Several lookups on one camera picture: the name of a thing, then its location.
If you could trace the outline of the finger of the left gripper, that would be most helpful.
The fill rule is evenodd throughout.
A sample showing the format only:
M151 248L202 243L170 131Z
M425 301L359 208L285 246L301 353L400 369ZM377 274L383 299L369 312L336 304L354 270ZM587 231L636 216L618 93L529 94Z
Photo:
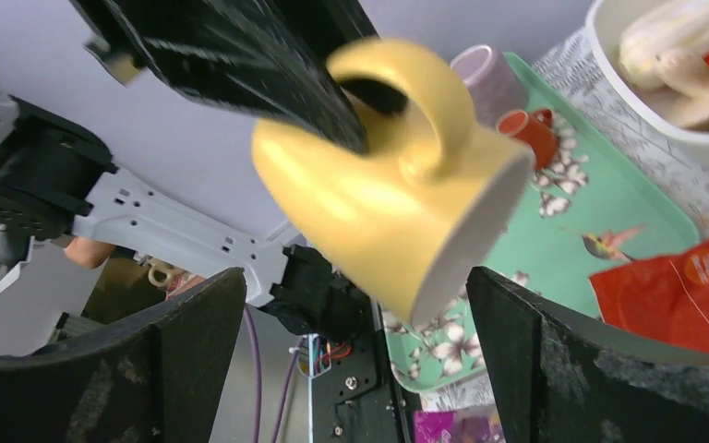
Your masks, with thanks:
M149 70L193 102L299 126L367 151L353 99L379 111L372 80L337 82L326 59L376 35L357 1L77 1L87 50L118 82Z

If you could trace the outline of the yellow mug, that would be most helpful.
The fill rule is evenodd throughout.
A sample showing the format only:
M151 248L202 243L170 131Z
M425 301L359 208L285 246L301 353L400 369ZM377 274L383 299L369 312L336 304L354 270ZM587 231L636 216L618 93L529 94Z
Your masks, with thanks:
M462 79L427 48L368 39L334 53L338 80L405 94L403 114L357 104L368 152L257 122L252 159L289 221L345 276L407 325L429 321L502 235L533 173L522 143L479 125Z

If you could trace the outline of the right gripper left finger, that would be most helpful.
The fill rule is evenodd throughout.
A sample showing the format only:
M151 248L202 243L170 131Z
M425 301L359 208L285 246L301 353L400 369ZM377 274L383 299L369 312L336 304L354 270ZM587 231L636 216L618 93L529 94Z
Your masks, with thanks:
M245 307L242 270L26 356L0 356L0 442L206 442Z

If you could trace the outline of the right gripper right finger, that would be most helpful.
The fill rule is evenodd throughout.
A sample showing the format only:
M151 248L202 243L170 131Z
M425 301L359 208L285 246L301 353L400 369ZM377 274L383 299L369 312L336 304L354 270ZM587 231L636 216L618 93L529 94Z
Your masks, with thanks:
M466 288L510 442L709 442L709 353L616 329L485 267Z

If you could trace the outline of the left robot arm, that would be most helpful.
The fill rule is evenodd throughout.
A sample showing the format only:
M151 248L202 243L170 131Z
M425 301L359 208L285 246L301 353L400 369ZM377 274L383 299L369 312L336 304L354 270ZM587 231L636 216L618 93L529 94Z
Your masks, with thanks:
M380 111L405 98L372 80L337 84L325 59L376 30L357 1L77 1L86 48L127 84L149 70L193 102L276 117L354 153L365 129L348 93ZM202 277L237 267L246 301L297 335L342 342L370 321L365 295L287 226L242 233L162 194L116 163L93 133L0 85L0 293L38 241L118 245Z

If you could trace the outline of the small orange cup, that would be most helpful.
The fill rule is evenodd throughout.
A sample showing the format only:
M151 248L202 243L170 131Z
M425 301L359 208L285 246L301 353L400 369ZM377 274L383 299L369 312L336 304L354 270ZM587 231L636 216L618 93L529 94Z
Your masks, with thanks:
M559 149L553 123L554 115L548 108L513 110L500 117L496 129L501 135L528 145L535 155L535 170L540 171L552 162Z

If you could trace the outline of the lilac mug black handle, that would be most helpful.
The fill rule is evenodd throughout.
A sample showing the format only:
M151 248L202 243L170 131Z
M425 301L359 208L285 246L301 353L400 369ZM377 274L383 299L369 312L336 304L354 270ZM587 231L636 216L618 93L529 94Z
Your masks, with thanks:
M477 121L495 128L507 112L524 109L528 93L505 55L486 44L471 46L451 61L475 105Z

